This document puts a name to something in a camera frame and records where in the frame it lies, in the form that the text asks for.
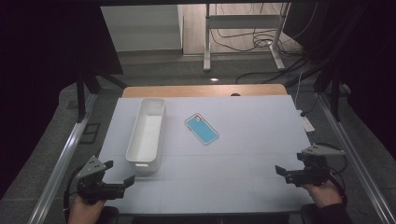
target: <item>human hand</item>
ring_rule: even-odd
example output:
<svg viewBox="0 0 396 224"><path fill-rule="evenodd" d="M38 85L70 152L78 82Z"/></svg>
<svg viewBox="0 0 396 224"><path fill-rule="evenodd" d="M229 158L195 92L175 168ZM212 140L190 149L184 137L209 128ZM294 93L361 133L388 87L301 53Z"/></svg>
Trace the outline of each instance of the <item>human hand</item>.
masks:
<svg viewBox="0 0 396 224"><path fill-rule="evenodd" d="M343 202L337 187L330 180L319 187L313 185L302 185L302 187L308 190L318 208Z"/></svg>
<svg viewBox="0 0 396 224"><path fill-rule="evenodd" d="M79 195L75 198L70 208L68 224L94 224L99 219L100 213L106 201L98 201L96 204L84 202Z"/></svg>

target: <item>gripper camera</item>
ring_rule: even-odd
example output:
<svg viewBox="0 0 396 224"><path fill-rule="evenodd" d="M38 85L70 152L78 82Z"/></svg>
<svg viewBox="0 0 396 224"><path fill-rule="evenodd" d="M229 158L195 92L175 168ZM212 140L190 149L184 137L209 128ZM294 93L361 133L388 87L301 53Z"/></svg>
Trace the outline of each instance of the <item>gripper camera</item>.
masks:
<svg viewBox="0 0 396 224"><path fill-rule="evenodd" d="M107 184L102 179L106 170L112 167L113 161L101 163L92 156L77 174L78 195L91 204L99 200L123 198L125 190L134 183L134 175L125 179L122 184Z"/></svg>
<svg viewBox="0 0 396 224"><path fill-rule="evenodd" d="M303 170L287 171L286 169L275 166L276 173L285 177L286 183L300 187L304 184L321 186L327 180L332 179L331 168L328 166L325 156L344 156L343 150L337 150L320 145L312 145L297 153L297 160L305 165Z"/></svg>

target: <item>smartphone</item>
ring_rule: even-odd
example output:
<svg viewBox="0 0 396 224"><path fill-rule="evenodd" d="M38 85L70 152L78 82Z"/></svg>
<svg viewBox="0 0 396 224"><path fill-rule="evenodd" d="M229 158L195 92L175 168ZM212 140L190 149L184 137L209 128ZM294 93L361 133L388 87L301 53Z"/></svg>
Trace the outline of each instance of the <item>smartphone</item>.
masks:
<svg viewBox="0 0 396 224"><path fill-rule="evenodd" d="M192 115L185 123L205 146L219 138L218 132L200 114Z"/></svg>

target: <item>table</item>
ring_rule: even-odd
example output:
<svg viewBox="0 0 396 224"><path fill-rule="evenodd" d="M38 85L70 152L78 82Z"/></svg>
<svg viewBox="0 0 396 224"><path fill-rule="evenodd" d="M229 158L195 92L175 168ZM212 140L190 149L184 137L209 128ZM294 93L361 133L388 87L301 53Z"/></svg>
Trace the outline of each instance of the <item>table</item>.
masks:
<svg viewBox="0 0 396 224"><path fill-rule="evenodd" d="M242 96L224 97L236 92ZM303 169L296 153L310 146L281 85L125 89L99 156L114 161L105 182L121 182L134 173L125 152L142 97L165 98L162 164L152 175L136 173L124 198L107 205L123 214L201 215L296 212L312 203L306 191L286 184L275 172L276 164ZM196 112L219 132L209 146L184 125Z"/></svg>

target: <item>wall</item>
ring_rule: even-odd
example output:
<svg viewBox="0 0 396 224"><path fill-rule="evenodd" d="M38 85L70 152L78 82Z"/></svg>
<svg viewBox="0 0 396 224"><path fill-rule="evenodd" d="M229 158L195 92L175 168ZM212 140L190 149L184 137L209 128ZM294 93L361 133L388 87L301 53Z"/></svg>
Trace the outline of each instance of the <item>wall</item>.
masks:
<svg viewBox="0 0 396 224"><path fill-rule="evenodd" d="M177 6L101 9L116 51L181 49Z"/></svg>

